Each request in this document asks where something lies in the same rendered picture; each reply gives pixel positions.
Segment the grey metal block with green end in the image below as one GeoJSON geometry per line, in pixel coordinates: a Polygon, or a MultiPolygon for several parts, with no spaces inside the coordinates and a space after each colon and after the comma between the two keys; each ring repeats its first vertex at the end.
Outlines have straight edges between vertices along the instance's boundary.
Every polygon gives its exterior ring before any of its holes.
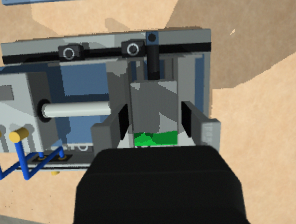
{"type": "Polygon", "coordinates": [[[135,146],[177,145],[177,81],[130,83],[135,146]]]}

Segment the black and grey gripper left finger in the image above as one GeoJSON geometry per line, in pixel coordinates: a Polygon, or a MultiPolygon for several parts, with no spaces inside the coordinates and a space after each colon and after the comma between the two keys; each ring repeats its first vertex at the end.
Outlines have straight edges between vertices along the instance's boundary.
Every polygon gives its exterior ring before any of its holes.
{"type": "Polygon", "coordinates": [[[90,128],[94,156],[104,149],[117,148],[128,127],[128,104],[119,104],[103,123],[95,123],[90,128]]]}

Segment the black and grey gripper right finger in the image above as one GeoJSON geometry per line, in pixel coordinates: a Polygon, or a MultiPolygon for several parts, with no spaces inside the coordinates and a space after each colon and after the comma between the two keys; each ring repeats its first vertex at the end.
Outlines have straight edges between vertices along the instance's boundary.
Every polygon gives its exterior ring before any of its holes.
{"type": "Polygon", "coordinates": [[[206,117],[190,101],[181,101],[181,124],[195,145],[207,145],[220,152],[221,122],[206,117]]]}

